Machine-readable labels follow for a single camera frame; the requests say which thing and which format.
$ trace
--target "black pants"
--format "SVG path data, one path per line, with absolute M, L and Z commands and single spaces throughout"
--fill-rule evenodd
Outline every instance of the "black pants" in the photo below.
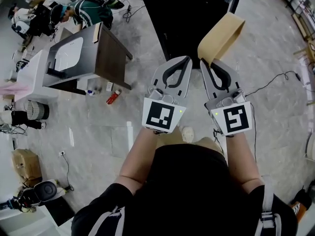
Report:
M 12 116 L 12 126 L 17 126 L 25 124 L 27 127 L 34 129 L 41 129 L 41 122 L 37 120 L 29 120 L 28 114 L 25 111 L 13 111 Z

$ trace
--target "gray floor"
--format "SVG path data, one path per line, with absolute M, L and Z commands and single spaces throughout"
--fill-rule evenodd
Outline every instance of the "gray floor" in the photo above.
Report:
M 138 0 L 130 2 L 132 6 L 141 5 Z M 148 83 L 155 69 L 165 62 L 146 8 L 138 11 L 129 24 L 122 14 L 114 15 L 112 32 L 134 55 L 126 65 L 126 82 L 133 90 L 123 89 L 111 106 L 106 104 L 110 94 L 105 91 L 96 97 L 62 93 L 50 104 L 47 128 L 28 130 L 29 148 L 39 155 L 45 178 L 57 178 L 66 184 L 67 165 L 58 157 L 61 150 L 65 151 L 70 164 L 69 181 L 75 189 L 65 198 L 75 211 L 100 195 L 115 179 L 128 153 L 126 122 L 132 122 L 136 136 Z M 281 0 L 240 0 L 236 14 L 246 24 L 223 61 L 239 72 L 246 93 L 289 70 L 303 76 L 304 83 L 309 82 L 307 67 L 293 56 L 305 43 Z M 271 175 L 276 194 L 285 202 L 315 177 L 315 163 L 304 159 L 306 140 L 313 128 L 313 107 L 306 106 L 312 93 L 303 88 L 293 73 L 288 77 L 288 81 L 279 77 L 268 88 L 248 97 L 255 107 L 260 172 Z M 101 79 L 91 83 L 106 85 Z M 203 107 L 207 95 L 198 70 L 192 72 L 187 99 L 188 106 L 194 108 L 188 107 L 180 125 L 192 126 L 195 140 L 212 137 L 214 124 Z M 74 147 L 69 142 L 69 128 Z M 247 138 L 253 150 L 254 129 L 247 132 Z M 224 139 L 220 141 L 225 148 Z

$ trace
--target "red can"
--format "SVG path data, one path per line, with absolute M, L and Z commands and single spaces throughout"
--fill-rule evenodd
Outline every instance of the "red can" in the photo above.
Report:
M 109 99 L 106 101 L 106 103 L 108 105 L 112 104 L 116 99 L 117 97 L 121 94 L 121 92 L 119 90 L 116 90 L 112 96 L 109 97 Z

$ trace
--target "white shoe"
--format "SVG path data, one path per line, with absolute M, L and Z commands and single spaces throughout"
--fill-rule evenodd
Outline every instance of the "white shoe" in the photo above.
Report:
M 194 139 L 194 131 L 192 127 L 184 127 L 182 130 L 182 138 L 185 143 L 192 143 Z

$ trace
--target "person's left arm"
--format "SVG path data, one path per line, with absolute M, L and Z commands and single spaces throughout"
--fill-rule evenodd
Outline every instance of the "person's left arm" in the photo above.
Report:
M 125 186 L 134 195 L 146 181 L 154 159 L 158 136 L 142 128 L 134 142 L 115 183 Z

